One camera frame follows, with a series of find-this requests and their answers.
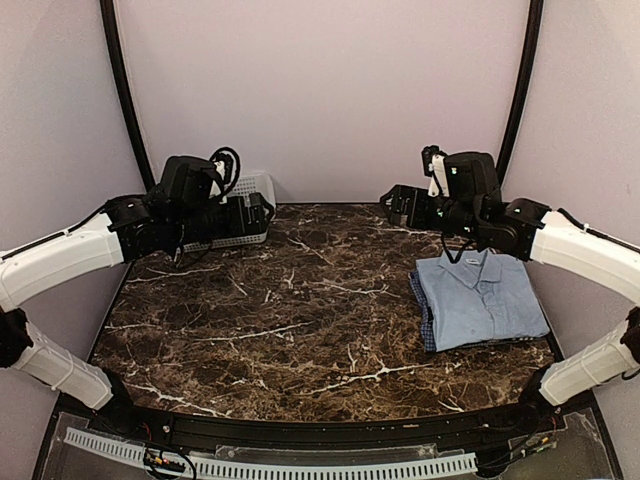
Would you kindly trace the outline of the blue checked shirt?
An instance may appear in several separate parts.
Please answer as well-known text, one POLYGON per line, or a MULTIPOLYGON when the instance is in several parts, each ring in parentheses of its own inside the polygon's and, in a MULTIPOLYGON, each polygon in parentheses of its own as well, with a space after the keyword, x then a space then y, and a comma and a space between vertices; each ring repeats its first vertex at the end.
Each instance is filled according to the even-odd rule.
MULTIPOLYGON (((409 273, 409 285, 415 296, 416 302, 421 311, 421 323, 420 323, 420 335, 423 341, 424 350, 427 353, 438 353, 439 349, 436 346, 434 326, 435 317, 428 303, 426 294, 419 281, 418 272, 416 270, 409 273)), ((489 347, 497 345, 514 345, 518 343, 528 342, 535 340, 535 337, 518 337, 507 339, 491 339, 477 342, 467 342, 454 346, 454 349, 471 349, 476 347, 489 347)))

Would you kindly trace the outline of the light blue long sleeve shirt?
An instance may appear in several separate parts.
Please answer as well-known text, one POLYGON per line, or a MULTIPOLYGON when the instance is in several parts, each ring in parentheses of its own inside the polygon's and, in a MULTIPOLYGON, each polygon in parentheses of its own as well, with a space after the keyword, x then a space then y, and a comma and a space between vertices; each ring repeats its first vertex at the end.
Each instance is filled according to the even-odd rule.
POLYGON ((414 270, 435 317, 439 352, 467 342, 541 338, 550 332, 520 260, 467 251, 457 263, 444 255, 419 259, 414 270))

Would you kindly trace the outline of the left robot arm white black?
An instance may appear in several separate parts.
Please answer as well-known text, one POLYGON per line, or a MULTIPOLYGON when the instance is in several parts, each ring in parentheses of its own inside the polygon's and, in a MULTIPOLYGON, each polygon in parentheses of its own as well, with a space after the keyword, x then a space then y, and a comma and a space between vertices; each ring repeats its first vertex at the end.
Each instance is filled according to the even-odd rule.
POLYGON ((144 194, 106 201, 66 229, 1 255, 1 365, 75 398, 120 436, 141 427, 114 375, 48 339, 22 305, 85 274, 157 252, 173 259, 265 240, 276 213, 266 173, 243 176, 240 157, 222 147, 208 159, 172 156, 144 194))

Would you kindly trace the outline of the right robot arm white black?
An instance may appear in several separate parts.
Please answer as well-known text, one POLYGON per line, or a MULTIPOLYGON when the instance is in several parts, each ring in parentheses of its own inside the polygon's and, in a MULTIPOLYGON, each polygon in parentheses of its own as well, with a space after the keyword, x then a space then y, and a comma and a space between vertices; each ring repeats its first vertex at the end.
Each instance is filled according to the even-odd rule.
MULTIPOLYGON (((503 201, 488 153, 422 153, 428 188, 395 185, 379 203, 393 225, 459 236, 478 250, 495 249, 522 261, 551 265, 639 302, 639 249, 576 220, 564 209, 526 198, 503 201)), ((549 410, 617 376, 639 371, 639 309, 580 352, 534 373, 510 413, 521 434, 534 432, 549 410)))

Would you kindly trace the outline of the white plastic mesh basket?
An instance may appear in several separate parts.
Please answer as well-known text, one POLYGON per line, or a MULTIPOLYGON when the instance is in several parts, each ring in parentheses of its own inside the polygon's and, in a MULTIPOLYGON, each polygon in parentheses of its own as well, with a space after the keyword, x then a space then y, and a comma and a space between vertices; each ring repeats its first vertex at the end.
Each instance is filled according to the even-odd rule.
POLYGON ((186 244, 183 246, 184 253, 260 244, 266 240, 269 225, 276 213, 276 198, 271 176, 265 172, 241 176, 227 196, 226 203, 231 204, 233 198, 242 199, 237 202, 242 214, 242 230, 208 242, 186 244))

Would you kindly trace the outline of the right black frame post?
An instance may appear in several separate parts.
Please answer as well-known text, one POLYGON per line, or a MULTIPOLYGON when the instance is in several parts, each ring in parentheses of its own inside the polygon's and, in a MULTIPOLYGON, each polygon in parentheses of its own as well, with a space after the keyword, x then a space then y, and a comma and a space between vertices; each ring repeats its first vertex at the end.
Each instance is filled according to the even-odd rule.
POLYGON ((543 10, 543 0, 529 1, 523 47, 514 93, 496 164, 498 180, 501 185, 504 184, 506 179, 526 105, 542 25, 543 10))

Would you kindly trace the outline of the black frame post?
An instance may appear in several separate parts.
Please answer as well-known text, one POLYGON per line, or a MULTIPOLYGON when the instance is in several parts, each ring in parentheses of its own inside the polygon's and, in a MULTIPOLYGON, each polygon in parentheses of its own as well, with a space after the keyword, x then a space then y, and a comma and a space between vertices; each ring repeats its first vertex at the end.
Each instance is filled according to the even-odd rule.
POLYGON ((128 139, 144 188, 150 190, 155 185, 155 178, 145 148, 127 74, 124 49, 118 28, 116 2, 100 0, 99 6, 112 77, 128 139))
POLYGON ((526 105, 542 25, 543 10, 543 0, 529 1, 523 47, 514 93, 496 164, 498 180, 501 185, 504 184, 506 179, 526 105))

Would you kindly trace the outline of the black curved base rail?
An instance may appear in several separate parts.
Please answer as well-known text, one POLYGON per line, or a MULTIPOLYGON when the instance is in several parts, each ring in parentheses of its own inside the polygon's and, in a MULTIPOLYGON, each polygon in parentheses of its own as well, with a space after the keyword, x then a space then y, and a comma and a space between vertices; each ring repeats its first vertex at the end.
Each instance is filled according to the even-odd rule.
POLYGON ((568 434, 570 442, 584 434, 588 443, 610 442, 603 417, 592 393, 572 399, 553 416, 536 415, 517 404, 463 413, 366 422, 274 422, 214 418, 170 413, 145 407, 135 409, 137 422, 127 433, 105 424, 78 401, 64 395, 56 410, 76 415, 100 433, 149 441, 183 450, 212 451, 217 447, 282 448, 294 450, 346 450, 434 444, 449 448, 502 449, 511 440, 533 432, 568 434))

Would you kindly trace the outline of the left black frame post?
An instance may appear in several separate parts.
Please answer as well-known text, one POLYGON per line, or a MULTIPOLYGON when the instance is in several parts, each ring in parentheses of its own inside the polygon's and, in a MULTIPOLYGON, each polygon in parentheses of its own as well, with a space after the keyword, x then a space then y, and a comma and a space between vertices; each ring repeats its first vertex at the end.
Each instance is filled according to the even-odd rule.
POLYGON ((100 0, 99 6, 112 77, 128 139, 144 188, 150 190, 155 185, 155 178, 145 148, 127 74, 124 49, 118 28, 116 2, 100 0))

